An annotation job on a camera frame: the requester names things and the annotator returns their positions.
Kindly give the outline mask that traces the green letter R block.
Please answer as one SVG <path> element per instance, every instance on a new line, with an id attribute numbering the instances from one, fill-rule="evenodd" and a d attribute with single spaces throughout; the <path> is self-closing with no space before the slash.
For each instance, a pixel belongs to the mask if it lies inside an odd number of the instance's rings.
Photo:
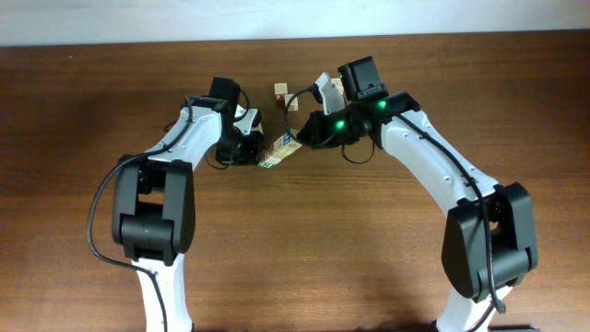
<path id="1" fill-rule="evenodd" d="M 279 160 L 273 158 L 267 149 L 264 149 L 261 152 L 261 154 L 259 155 L 259 157 L 260 157 L 260 160 L 258 162 L 259 167 L 270 169 L 270 168 L 275 167 L 279 163 Z"/>

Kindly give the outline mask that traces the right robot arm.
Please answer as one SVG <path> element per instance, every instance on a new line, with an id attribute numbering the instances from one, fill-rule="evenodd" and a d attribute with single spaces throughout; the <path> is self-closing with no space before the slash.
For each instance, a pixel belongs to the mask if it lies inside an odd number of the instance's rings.
<path id="1" fill-rule="evenodd" d="M 392 94 L 372 57 L 338 68 L 342 86 L 323 73 L 305 91 L 321 104 L 294 140 L 345 148 L 367 136 L 406 166 L 435 200 L 446 224 L 442 266 L 452 289 L 434 331 L 488 331 L 504 297 L 538 264 L 532 199 L 519 183 L 480 171 L 433 127 L 406 92 Z"/>

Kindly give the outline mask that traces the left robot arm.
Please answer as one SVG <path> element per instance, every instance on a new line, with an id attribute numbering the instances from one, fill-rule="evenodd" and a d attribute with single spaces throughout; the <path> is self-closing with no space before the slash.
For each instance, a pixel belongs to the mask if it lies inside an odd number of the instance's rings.
<path id="1" fill-rule="evenodd" d="M 214 77 L 205 96 L 188 97 L 178 120 L 153 148 L 120 159 L 112 238 L 139 277 L 149 331 L 191 331 L 183 262 L 195 236 L 194 170 L 209 151 L 217 167 L 255 165 L 261 115 L 239 100 L 231 78 Z"/>

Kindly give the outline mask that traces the wooden picture block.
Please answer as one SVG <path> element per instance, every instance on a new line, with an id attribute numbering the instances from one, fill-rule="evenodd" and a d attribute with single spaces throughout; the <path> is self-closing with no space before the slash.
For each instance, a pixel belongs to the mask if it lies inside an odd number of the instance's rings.
<path id="1" fill-rule="evenodd" d="M 282 136 L 273 144 L 274 155 L 282 160 L 292 153 L 292 148 L 289 146 L 290 139 Z"/>
<path id="2" fill-rule="evenodd" d="M 289 134 L 285 134 L 283 136 L 283 145 L 280 152 L 289 155 L 300 147 L 300 143 L 294 140 Z"/>

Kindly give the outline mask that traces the red letter I block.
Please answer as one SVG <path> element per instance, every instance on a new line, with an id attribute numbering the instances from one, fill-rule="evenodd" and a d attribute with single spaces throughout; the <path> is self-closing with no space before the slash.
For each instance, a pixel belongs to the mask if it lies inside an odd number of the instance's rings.
<path id="1" fill-rule="evenodd" d="M 271 164 L 278 164 L 285 158 L 284 145 L 280 141 L 273 143 L 265 153 L 265 161 Z"/>

